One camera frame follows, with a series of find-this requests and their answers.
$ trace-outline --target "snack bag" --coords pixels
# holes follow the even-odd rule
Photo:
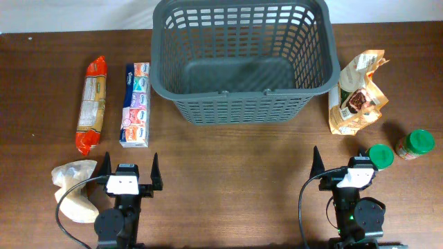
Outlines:
[[[340,73],[338,85],[329,92],[329,127],[333,134],[355,135],[381,117],[388,99],[372,82],[375,70],[388,62],[384,50],[367,50]]]
[[[104,56],[100,56],[88,66],[75,134],[75,146],[84,156],[98,145],[100,140],[105,113],[106,75]]]

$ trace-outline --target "food packaging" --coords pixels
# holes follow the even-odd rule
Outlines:
[[[384,50],[367,50],[340,73],[338,85],[329,92],[329,127],[333,134],[355,135],[381,117],[386,96],[372,81],[376,69],[388,62]]]
[[[51,172],[54,185],[60,187],[55,193],[57,203],[61,197],[74,185],[91,177],[97,162],[94,160],[80,160],[56,167]],[[88,200],[83,189],[86,184],[77,187],[69,193],[60,206],[60,211],[78,223],[93,223],[98,216],[98,209]]]
[[[83,155],[89,154],[100,140],[105,113],[107,65],[100,56],[87,69],[75,146]]]

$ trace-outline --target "green lid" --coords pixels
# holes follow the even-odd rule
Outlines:
[[[394,162],[394,153],[386,145],[374,145],[369,149],[369,158],[379,170],[383,170]]]
[[[415,154],[423,155],[434,149],[435,140],[431,133],[418,129],[406,137],[406,146]]]

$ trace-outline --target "wooden table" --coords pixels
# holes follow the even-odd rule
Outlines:
[[[55,224],[58,187],[51,170],[85,158],[101,164],[106,151],[114,169],[137,163],[142,183],[150,182],[159,153],[164,190],[143,200],[140,242],[175,248],[298,244],[297,200],[314,145],[330,169],[346,165],[359,145],[393,146],[419,128],[435,136],[435,150],[414,161],[396,157],[362,196],[387,206],[382,241],[442,248],[443,23],[335,25],[334,33],[342,68],[367,49],[385,49],[390,59],[374,75],[390,100],[383,117],[356,136],[329,132],[326,95],[286,123],[197,127],[154,94],[148,149],[123,149],[118,135],[125,64],[150,61],[150,30],[0,35],[0,248],[79,248]],[[98,55],[108,64],[105,120],[100,145],[83,157],[75,128],[85,70]],[[338,236],[325,216],[331,193],[316,184],[304,195],[305,230],[310,240],[326,241]],[[100,209],[111,206],[106,198],[97,204],[95,195]],[[62,223],[96,245],[92,224],[63,215]]]

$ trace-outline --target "white wall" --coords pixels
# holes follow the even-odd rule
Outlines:
[[[0,32],[152,28],[152,13],[159,1],[0,0]],[[326,0],[326,2],[333,24],[443,20],[443,0]]]

